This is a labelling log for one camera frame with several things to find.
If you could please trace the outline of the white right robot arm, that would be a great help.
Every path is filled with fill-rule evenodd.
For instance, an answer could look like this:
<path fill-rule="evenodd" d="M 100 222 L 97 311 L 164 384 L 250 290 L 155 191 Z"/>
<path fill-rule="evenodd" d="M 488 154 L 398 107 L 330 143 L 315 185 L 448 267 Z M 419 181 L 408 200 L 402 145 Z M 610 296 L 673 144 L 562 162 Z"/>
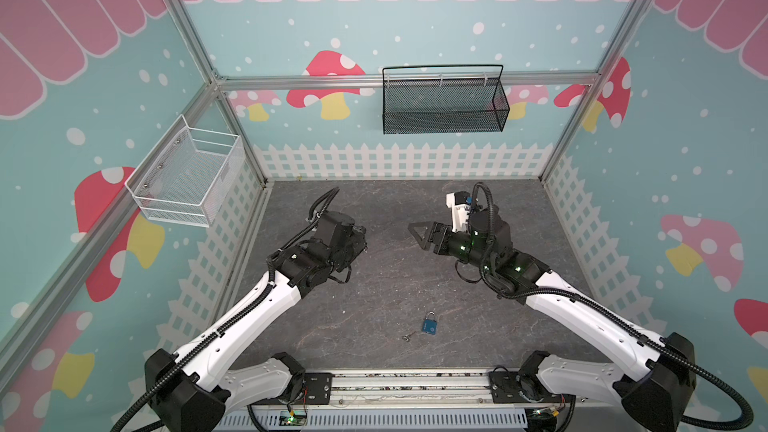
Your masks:
<path fill-rule="evenodd" d="M 582 396 L 620 406 L 649 431 L 677 429 L 696 376 L 652 349 L 664 337 L 612 315 L 544 262 L 516 249 L 496 207 L 477 205 L 465 192 L 447 195 L 446 204 L 451 224 L 432 224 L 423 249 L 477 268 L 480 282 L 498 297 L 549 316 L 608 360 L 600 364 L 535 351 L 515 376 L 525 400 Z"/>

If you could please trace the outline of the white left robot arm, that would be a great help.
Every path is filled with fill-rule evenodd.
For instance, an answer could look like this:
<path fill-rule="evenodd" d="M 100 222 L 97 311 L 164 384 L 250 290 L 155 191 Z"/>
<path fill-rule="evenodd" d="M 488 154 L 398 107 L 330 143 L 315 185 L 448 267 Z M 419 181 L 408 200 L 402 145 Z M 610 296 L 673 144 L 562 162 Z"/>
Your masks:
<path fill-rule="evenodd" d="M 211 431 L 242 406 L 276 400 L 288 410 L 307 403 L 305 368 L 277 353 L 255 367 L 235 370 L 236 359 L 280 315 L 337 273 L 349 274 L 366 250 L 366 230 L 341 212 L 314 215 L 310 225 L 266 260 L 257 285 L 217 322 L 176 352 L 155 352 L 145 363 L 146 388 L 138 406 L 157 415 L 154 431 Z"/>

